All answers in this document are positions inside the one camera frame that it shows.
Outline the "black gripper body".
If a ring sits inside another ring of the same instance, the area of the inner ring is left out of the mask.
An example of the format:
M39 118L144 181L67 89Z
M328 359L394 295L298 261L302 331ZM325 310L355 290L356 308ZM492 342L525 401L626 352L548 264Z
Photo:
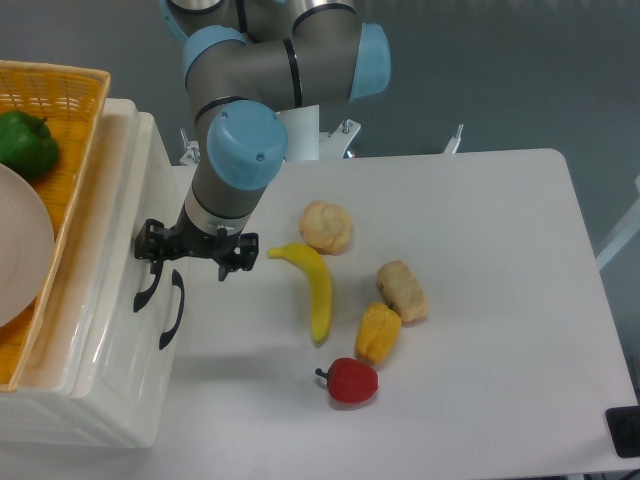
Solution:
M200 230L186 212L180 213L172 230L173 260L195 257L216 261L222 254L224 238L240 234L225 227L215 228L213 233Z

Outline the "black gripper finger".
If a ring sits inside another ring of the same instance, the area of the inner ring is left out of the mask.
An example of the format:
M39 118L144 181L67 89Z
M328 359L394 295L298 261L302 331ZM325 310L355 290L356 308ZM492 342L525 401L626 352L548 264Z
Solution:
M251 271L259 255L259 235L242 233L225 237L222 254L216 260L219 265L218 280L224 281L230 273Z
M174 253L171 239L174 231L155 219L147 219L141 226L134 242L134 257L147 261L150 272L160 275L163 264Z

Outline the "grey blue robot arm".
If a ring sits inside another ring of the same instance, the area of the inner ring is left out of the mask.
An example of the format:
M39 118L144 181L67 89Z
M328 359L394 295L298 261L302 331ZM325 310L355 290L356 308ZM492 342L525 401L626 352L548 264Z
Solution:
M384 91L384 30L350 1L164 1L183 44L183 81L200 161L176 223L147 220L135 256L159 277L168 261L211 259L221 275L250 270L258 238L245 226L286 157L280 113Z

